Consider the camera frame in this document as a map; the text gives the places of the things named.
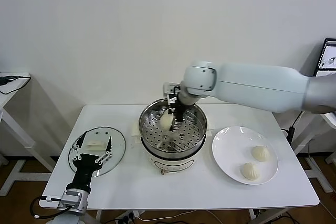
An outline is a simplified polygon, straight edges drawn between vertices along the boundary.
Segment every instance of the white plate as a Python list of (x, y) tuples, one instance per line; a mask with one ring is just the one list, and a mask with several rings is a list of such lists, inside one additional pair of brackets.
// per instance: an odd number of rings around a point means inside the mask
[[(266, 162), (257, 161), (252, 156), (252, 148), (259, 145), (266, 146), (270, 152), (270, 159)], [(214, 137), (212, 152), (223, 172), (243, 184), (264, 184), (273, 179), (278, 171), (278, 156), (269, 141), (249, 128), (233, 126), (222, 129)], [(257, 165), (260, 177), (256, 180), (249, 180), (241, 174), (247, 162)]]

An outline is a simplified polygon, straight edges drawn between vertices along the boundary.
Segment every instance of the white table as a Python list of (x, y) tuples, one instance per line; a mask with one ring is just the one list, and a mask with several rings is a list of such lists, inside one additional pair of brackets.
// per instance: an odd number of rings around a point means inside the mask
[[(91, 182), (88, 209), (258, 209), (275, 208), (250, 223), (265, 223), (292, 207), (314, 206), (319, 198), (272, 113), (235, 104), (200, 105), (212, 123), (213, 136), (220, 129), (240, 125), (251, 128), (272, 143), (279, 158), (279, 171), (270, 182), (250, 186), (229, 178), (212, 155), (212, 137), (196, 163), (176, 174), (161, 175), (147, 160), (141, 144), (131, 136), (132, 126), (145, 105), (87, 105), (69, 136), (43, 195), (61, 196), (74, 172), (68, 164), (70, 146), (84, 131), (97, 126), (118, 129), (126, 140), (122, 161), (111, 172)], [(56, 208), (57, 203), (40, 201)]]
[[(29, 77), (29, 73), (0, 73), (0, 76), (24, 76)], [(0, 86), (0, 91), (8, 93), (12, 90), (21, 88), (28, 79), (17, 79), (9, 82), (6, 85)], [(0, 113), (2, 113), (2, 120), (8, 131), (17, 139), (21, 145), (29, 151), (37, 160), (39, 160), (49, 171), (53, 171), (56, 162), (46, 155), (45, 151), (23, 130), (20, 125), (11, 117), (10, 114), (4, 109), (6, 103), (16, 94), (17, 91), (10, 94), (0, 93)], [(0, 155), (0, 163), (8, 164), (8, 161)], [(25, 161), (18, 161), (8, 176), (6, 182), (0, 189), (0, 196), (6, 196), (12, 184), (16, 180), (24, 181), (48, 181), (49, 173), (20, 173)]]

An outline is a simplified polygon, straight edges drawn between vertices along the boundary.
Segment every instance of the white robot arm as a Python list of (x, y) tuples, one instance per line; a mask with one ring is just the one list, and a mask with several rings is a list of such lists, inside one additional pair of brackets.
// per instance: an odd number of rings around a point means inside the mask
[(336, 110), (336, 74), (307, 77), (286, 67), (199, 61), (186, 69), (180, 88), (183, 105), (211, 96), (272, 112)]

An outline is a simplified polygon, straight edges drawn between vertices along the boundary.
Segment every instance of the stainless steel steamer basket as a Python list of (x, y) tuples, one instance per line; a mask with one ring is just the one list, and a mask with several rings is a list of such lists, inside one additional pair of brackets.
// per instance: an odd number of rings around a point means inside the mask
[(174, 126), (173, 131), (160, 128), (160, 118), (168, 109), (166, 99), (148, 105), (139, 118), (141, 141), (148, 152), (158, 158), (179, 161), (195, 155), (203, 146), (207, 130), (207, 119), (197, 105), (183, 114), (183, 122)]

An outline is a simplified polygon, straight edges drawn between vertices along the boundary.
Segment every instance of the wooden floor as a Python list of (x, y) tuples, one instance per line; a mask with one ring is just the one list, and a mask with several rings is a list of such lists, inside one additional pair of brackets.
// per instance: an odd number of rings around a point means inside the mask
[[(319, 164), (323, 173), (329, 180), (330, 184), (336, 188), (336, 168), (333, 165), (327, 165), (324, 162), (325, 157), (315, 157), (316, 162)], [(299, 158), (302, 166), (307, 169), (307, 163), (303, 158)], [(0, 168), (0, 185), (3, 184), (11, 169), (15, 165), (15, 161), (11, 161), (9, 165), (2, 166)], [(41, 164), (37, 161), (27, 161), (22, 172), (48, 172)], [(319, 195), (320, 200), (330, 209), (330, 211), (336, 216), (336, 194), (324, 193), (323, 189), (316, 181), (312, 179), (311, 183), (315, 188), (317, 194)], [(30, 216), (29, 205), (33, 198), (41, 195), (43, 193), (46, 183), (44, 182), (15, 182), (12, 189), (6, 197), (0, 197), (0, 223), (1, 224), (43, 224), (47, 220), (37, 220)], [(54, 213), (54, 210), (41, 209), (37, 205), (35, 206), (35, 211), (41, 215), (47, 215)], [(146, 211), (141, 215), (142, 219), (154, 219), (159, 217), (173, 216), (183, 211)], [(247, 210), (219, 210), (212, 211), (222, 222), (223, 224), (246, 224), (249, 220), (249, 214)], [(304, 207), (296, 208), (289, 211), (292, 216), (300, 224), (313, 224), (313, 223), (336, 223), (336, 220), (333, 219), (328, 212), (319, 204), (315, 207)], [(88, 211), (89, 214), (95, 216), (95, 211)], [(104, 223), (109, 219), (113, 219), (121, 214), (122, 211), (104, 211), (102, 213), (101, 222)], [(165, 219), (163, 221), (172, 222), (172, 221), (185, 221), (190, 224), (198, 223), (219, 223), (215, 217), (213, 217), (207, 211), (197, 211), (191, 214), (182, 215), (173, 219)], [(154, 224), (156, 221), (143, 222), (139, 219), (135, 220), (136, 224), (148, 223)], [(276, 224), (290, 224), (293, 223), (290, 219), (281, 219), (276, 221)]]

